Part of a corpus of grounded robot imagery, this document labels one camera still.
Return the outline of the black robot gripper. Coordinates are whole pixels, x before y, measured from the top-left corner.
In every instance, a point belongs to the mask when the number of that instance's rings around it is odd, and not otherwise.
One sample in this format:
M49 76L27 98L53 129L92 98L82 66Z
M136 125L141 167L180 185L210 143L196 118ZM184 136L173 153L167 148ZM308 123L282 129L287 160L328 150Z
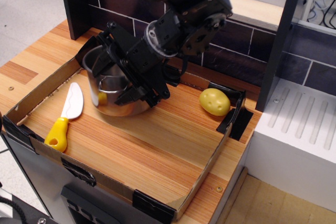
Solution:
M98 54L92 66L93 76L97 77L117 65L132 83L118 96L114 102L116 105L146 101L154 107L162 99L170 97L163 73L163 57L157 55L144 37L137 39L117 23L109 22L97 40L105 51Z

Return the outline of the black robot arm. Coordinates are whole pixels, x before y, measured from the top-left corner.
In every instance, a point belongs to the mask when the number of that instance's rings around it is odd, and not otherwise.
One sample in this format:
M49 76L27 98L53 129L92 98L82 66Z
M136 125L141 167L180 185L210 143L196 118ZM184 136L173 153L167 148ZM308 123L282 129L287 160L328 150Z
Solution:
M167 83L179 79L182 72L170 71L168 61L175 56L201 55L232 15L229 0L153 1L162 1L169 8L147 25L142 38L135 38L115 22L109 22L97 37L104 52L93 65L93 75L118 66L131 83L118 95L118 106L139 100L155 106L169 98Z

